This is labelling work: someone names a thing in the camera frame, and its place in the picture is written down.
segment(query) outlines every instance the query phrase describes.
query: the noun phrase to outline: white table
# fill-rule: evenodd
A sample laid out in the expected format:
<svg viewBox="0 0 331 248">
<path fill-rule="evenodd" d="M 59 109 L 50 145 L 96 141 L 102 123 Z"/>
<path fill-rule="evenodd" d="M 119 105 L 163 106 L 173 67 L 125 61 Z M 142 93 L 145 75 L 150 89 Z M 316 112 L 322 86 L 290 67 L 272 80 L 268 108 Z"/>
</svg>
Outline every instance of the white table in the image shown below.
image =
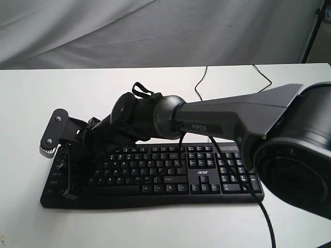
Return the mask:
<svg viewBox="0 0 331 248">
<path fill-rule="evenodd" d="M 258 67 L 273 87 L 331 81 L 328 64 Z M 0 248 L 270 247 L 257 204 L 79 211 L 44 209 L 39 203 L 52 163 L 39 154 L 39 142 L 54 109 L 83 120 L 102 119 L 136 81 L 163 95 L 198 101 L 193 88 L 203 72 L 203 67 L 0 71 Z M 198 90 L 211 99 L 253 93 L 266 84 L 251 66 L 209 67 Z M 207 138 L 187 135 L 185 141 Z M 264 189 L 278 247 L 316 247 L 331 240 L 331 221 Z"/>
</svg>

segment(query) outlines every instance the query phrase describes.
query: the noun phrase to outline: space bar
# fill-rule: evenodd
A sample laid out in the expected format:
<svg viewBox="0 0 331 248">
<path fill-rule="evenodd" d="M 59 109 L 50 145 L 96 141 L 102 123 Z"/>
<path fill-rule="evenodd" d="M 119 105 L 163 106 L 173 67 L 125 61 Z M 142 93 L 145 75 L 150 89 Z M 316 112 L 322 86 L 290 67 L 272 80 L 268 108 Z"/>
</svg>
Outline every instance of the space bar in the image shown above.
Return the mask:
<svg viewBox="0 0 331 248">
<path fill-rule="evenodd" d="M 139 186 L 84 187 L 84 195 L 140 195 Z"/>
</svg>

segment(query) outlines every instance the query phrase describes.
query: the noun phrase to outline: black keyboard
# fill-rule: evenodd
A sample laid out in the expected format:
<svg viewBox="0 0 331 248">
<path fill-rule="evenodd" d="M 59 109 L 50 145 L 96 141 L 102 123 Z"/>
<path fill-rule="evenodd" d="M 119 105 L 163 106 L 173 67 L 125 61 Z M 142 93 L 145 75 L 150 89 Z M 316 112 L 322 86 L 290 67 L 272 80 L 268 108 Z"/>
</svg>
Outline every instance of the black keyboard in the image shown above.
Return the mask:
<svg viewBox="0 0 331 248">
<path fill-rule="evenodd" d="M 220 143 L 230 166 L 262 200 L 263 189 L 254 171 L 246 171 L 235 143 Z M 255 200 L 227 170 L 210 143 L 143 144 L 125 147 L 109 160 L 85 161 L 71 185 L 78 198 L 63 196 L 68 168 L 57 152 L 41 204 L 46 208 L 113 209 L 170 204 L 252 203 Z"/>
</svg>

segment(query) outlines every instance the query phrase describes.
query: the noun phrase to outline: white cloth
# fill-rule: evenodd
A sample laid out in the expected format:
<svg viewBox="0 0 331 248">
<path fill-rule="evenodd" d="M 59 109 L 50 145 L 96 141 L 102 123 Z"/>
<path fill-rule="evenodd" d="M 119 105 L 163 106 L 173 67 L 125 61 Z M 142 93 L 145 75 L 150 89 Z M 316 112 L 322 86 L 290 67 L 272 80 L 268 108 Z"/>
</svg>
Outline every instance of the white cloth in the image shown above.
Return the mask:
<svg viewBox="0 0 331 248">
<path fill-rule="evenodd" d="M 0 68 L 297 63 L 320 2 L 7 0 Z"/>
</svg>

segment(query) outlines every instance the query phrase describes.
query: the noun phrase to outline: black cable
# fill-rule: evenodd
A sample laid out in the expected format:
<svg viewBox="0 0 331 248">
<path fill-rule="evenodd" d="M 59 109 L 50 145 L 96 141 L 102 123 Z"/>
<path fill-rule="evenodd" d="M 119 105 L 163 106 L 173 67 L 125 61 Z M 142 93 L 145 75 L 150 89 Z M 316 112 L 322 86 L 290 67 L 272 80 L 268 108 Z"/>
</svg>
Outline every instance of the black cable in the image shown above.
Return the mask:
<svg viewBox="0 0 331 248">
<path fill-rule="evenodd" d="M 197 86 L 198 86 L 198 85 L 203 81 L 203 79 L 205 78 L 206 73 L 207 73 L 207 69 L 208 69 L 208 66 L 206 66 L 206 68 L 205 68 L 205 72 L 203 73 L 202 78 L 201 78 L 200 81 L 197 83 L 197 85 L 194 87 L 194 91 L 195 91 L 195 93 L 197 93 L 197 95 L 198 95 L 198 97 L 200 98 L 201 101 L 202 101 L 202 97 L 201 97 L 200 93 L 197 91 Z"/>
<path fill-rule="evenodd" d="M 263 91 L 263 90 L 265 90 L 266 88 L 268 88 L 269 86 L 271 86 L 271 84 L 273 84 L 272 82 L 271 82 L 271 80 L 269 79 L 269 78 L 267 78 L 258 68 L 257 68 L 257 66 L 256 65 L 252 65 L 253 67 L 254 67 L 254 69 L 256 69 L 256 71 L 260 74 L 260 75 L 262 75 L 262 77 L 264 77 L 265 79 L 267 79 L 268 81 L 269 81 L 269 84 L 267 85 L 267 86 L 265 86 L 263 89 L 261 89 L 261 90 L 259 90 L 258 92 L 261 92 L 261 91 Z"/>
<path fill-rule="evenodd" d="M 254 191 L 251 189 L 250 185 L 248 183 L 245 183 L 242 181 L 242 179 L 238 176 L 238 174 L 232 170 L 232 168 L 230 167 L 230 165 L 228 164 L 226 158 L 224 157 L 224 154 L 222 153 L 219 145 L 216 143 L 216 141 L 214 140 L 213 137 L 209 136 L 210 140 L 212 141 L 212 143 L 214 144 L 217 152 L 220 154 L 222 160 L 224 161 L 225 166 L 227 167 L 227 170 L 231 171 L 233 176 L 237 179 L 237 181 L 239 182 L 239 184 L 243 187 L 246 188 L 246 190 L 248 191 L 248 193 L 251 194 L 251 196 L 256 200 L 256 202 L 259 204 L 263 215 L 267 221 L 267 225 L 268 225 L 268 229 L 270 232 L 270 239 L 271 239 L 271 244 L 272 244 L 272 248 L 276 248 L 276 240 L 275 240 L 275 233 L 274 233 L 274 229 L 273 226 L 271 224 L 271 220 L 269 218 L 269 215 L 267 213 L 267 210 L 265 209 L 265 207 L 263 206 L 262 202 L 258 199 L 257 195 L 255 195 Z"/>
</svg>

